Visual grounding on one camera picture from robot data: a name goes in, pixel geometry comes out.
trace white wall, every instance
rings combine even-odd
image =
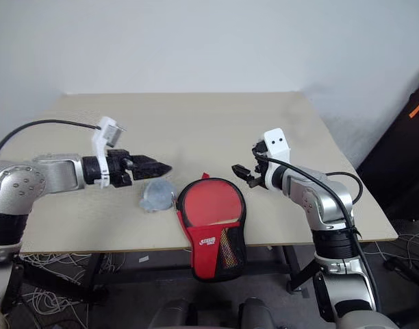
[[[0,0],[0,138],[62,93],[303,90],[357,166],[418,84],[419,0]]]

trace clear plastic object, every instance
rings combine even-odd
[[[146,185],[140,207],[149,211],[167,210],[173,205],[176,188],[164,178],[155,178]]]

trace ping pong paddle case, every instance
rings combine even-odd
[[[203,282],[240,276],[246,264],[246,204],[238,187],[203,174],[182,190],[176,209],[192,246],[193,276]]]

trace table top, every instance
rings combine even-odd
[[[180,191],[203,172],[232,181],[244,194],[247,245],[312,242],[303,209],[282,193],[250,189],[231,165],[255,167],[251,147],[267,130],[281,127],[291,148],[291,163],[330,172],[354,168],[301,93],[203,93],[67,95],[38,119],[97,124],[112,117],[126,127],[116,148],[144,154],[173,167],[166,175]],[[44,124],[17,134],[0,159],[31,160],[46,153],[92,155],[93,131]],[[357,184],[336,176],[352,196]],[[173,209],[148,213],[138,202],[147,181],[101,190],[99,186],[46,195],[35,202],[22,252],[115,252],[182,249],[190,244]],[[367,189],[354,206],[363,241],[397,235]]]

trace white mounting bracket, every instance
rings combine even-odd
[[[290,148],[281,128],[275,128],[265,132],[262,139],[268,150],[266,152],[268,158],[290,163]],[[266,187],[271,191],[278,191],[272,184],[272,175],[278,167],[279,164],[269,162],[266,177],[264,178],[264,184],[266,184]]]
[[[92,137],[92,150],[99,161],[101,178],[95,180],[95,184],[100,184],[100,188],[109,186],[109,168],[107,166],[105,147],[114,147],[121,132],[125,131],[124,128],[118,126],[116,121],[109,118],[101,118],[98,126],[100,130],[96,130]]]

